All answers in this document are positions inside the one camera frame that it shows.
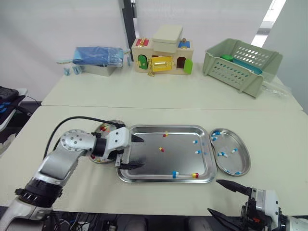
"black cable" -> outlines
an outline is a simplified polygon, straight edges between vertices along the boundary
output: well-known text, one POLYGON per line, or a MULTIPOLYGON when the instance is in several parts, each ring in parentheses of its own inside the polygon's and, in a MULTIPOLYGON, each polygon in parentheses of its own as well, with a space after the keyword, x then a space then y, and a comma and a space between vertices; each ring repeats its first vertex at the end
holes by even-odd
POLYGON ((74 214, 73 214, 72 212, 65 212, 63 215, 64 215, 64 216, 63 216, 63 219, 64 219, 64 220, 67 220, 68 223, 69 223, 69 226, 68 226, 68 230, 69 230, 69 229, 71 228, 71 223, 70 223, 70 221, 71 221, 71 220, 74 220, 74 219, 75 219, 75 216, 74 216, 74 214))
POLYGON ((100 216, 100 214, 97 214, 96 219, 92 225, 92 227, 89 227, 88 231, 93 230, 94 228, 96 228, 97 226, 97 218, 100 216))
POLYGON ((50 219, 50 222, 49 222, 49 230, 54 230, 53 217, 52 217, 51 214, 49 215, 49 219, 50 219))
POLYGON ((62 226, 63 226, 64 224, 67 225, 67 231, 69 231, 69 227, 70 227, 69 221, 68 221, 68 220, 65 220, 65 219, 62 219, 62 222, 60 223, 61 229, 62 229, 62 226))
POLYGON ((117 214, 117 215, 115 216, 115 219, 113 220, 113 222, 116 222, 116 219, 117 219, 118 215, 119 215, 119 214, 117 214))
POLYGON ((57 148, 59 142, 60 142, 60 138, 57 140, 56 144, 54 145, 53 150, 56 150, 56 148, 57 148))
POLYGON ((7 104, 7 105, 4 105, 3 108, 6 108, 6 107, 13 107, 14 109, 26 114, 27 116, 32 116, 32 112, 30 112, 28 109, 25 109, 21 106, 18 106, 18 105, 10 105, 10 104, 7 104))
POLYGON ((94 226, 94 229, 92 227, 92 230, 96 231, 96 227, 100 219, 101 219, 101 215, 100 215, 100 218, 95 221, 95 226, 94 226))
POLYGON ((80 219, 81 216, 82 216, 82 214, 77 213, 76 218, 74 220, 74 223, 73 223, 72 227, 70 228, 70 230, 76 230, 76 227, 78 225, 78 222, 79 222, 79 219, 80 219))
POLYGON ((93 216, 92 220, 90 220, 90 221, 88 221, 87 223, 84 223, 84 224, 82 224, 82 225, 87 225, 87 224, 90 224, 90 223, 94 220, 94 218, 95 218, 95 214, 94 214, 94 216, 93 216))
POLYGON ((106 123, 106 124, 115 125, 116 128, 121 128, 121 127, 125 126, 125 125, 123 125, 123 124, 118 124, 118 123, 110 122, 110 121, 107 121, 107 120, 96 119, 96 118, 87 117, 87 116, 73 116, 73 117, 69 117, 69 118, 63 120, 62 122, 60 122, 60 123, 56 126, 56 128, 53 130, 51 136, 49 137, 49 140, 48 140, 48 142, 47 142, 47 145, 46 145, 46 149, 45 149, 45 153, 44 153, 44 158, 47 156, 47 152, 48 152, 50 143, 51 143, 51 141, 52 141, 52 138, 53 138, 54 134, 55 134, 56 131, 58 130, 58 128, 59 128, 63 123, 65 123, 66 121, 69 121, 69 120, 72 120, 72 119, 87 119, 87 120, 93 120, 93 121, 97 121, 97 122, 101 122, 101 123, 106 123))
POLYGON ((61 225, 60 225, 58 216, 56 215, 55 212, 52 212, 51 215, 52 215, 54 221, 56 222, 56 226, 57 226, 57 229, 56 229, 56 230, 57 230, 57 231, 61 231, 61 225))
POLYGON ((28 97, 28 98, 30 98, 30 99, 32 99, 32 100, 34 100, 34 101, 37 103, 38 106, 41 106, 41 104, 40 104, 36 99, 34 99, 34 98, 32 98, 32 97, 30 97, 30 96, 28 96, 28 95, 25 95, 25 96, 28 97))
POLYGON ((87 218, 85 219, 85 222, 83 224, 81 224, 81 226, 83 226, 87 223, 89 216, 90 216, 90 213, 88 213, 87 218))
POLYGON ((73 231, 80 230, 80 228, 81 228, 81 230, 82 230, 83 224, 80 224, 79 221, 81 220, 81 217, 82 217, 83 215, 84 215, 83 213, 79 214, 78 220, 75 222, 75 226, 72 228, 73 231))
POLYGON ((76 231, 82 231, 82 225, 78 224, 78 225, 76 226, 76 231))

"green plastic basket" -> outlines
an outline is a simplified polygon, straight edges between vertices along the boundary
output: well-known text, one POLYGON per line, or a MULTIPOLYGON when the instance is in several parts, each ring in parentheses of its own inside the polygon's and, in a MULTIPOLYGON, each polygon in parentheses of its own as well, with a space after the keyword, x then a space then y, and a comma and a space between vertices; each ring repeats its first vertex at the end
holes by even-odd
POLYGON ((277 74, 282 55, 240 40, 228 38, 210 48, 205 53, 203 74, 212 76, 253 97, 257 97, 264 80, 271 82, 277 74), (240 65, 222 59, 223 54, 232 55, 235 59, 262 70, 257 75, 240 65))

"white wall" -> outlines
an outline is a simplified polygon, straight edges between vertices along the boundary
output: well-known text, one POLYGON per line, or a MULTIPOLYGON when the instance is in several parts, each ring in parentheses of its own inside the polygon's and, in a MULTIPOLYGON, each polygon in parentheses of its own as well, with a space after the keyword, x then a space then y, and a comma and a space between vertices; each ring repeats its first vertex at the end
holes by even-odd
POLYGON ((308 114, 307 12, 307 0, 287 0, 263 47, 283 54, 277 75, 308 114))
POLYGON ((126 48, 117 0, 0 1, 0 85, 43 100, 76 46, 126 48))
POLYGON ((251 43, 271 0, 136 0, 140 37, 151 38, 163 24, 183 25, 192 39, 193 61, 203 62, 205 51, 227 39, 251 43))

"blue plastic bag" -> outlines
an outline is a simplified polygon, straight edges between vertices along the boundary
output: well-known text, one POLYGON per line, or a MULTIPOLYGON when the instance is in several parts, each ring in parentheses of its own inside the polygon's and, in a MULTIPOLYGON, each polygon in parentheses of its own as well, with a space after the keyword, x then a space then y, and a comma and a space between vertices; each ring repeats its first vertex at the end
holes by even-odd
POLYGON ((115 47, 76 47, 73 63, 77 65, 123 66, 123 49, 115 47))

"oval metal dish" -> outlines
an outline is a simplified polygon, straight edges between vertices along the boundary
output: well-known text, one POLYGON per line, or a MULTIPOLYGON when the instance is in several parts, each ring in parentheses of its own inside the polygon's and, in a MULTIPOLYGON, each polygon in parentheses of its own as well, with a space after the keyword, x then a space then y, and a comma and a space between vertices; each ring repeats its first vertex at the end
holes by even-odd
POLYGON ((211 131, 210 139, 216 164, 222 171, 234 177, 245 175, 249 171, 249 152, 238 135, 228 129, 218 128, 211 131))

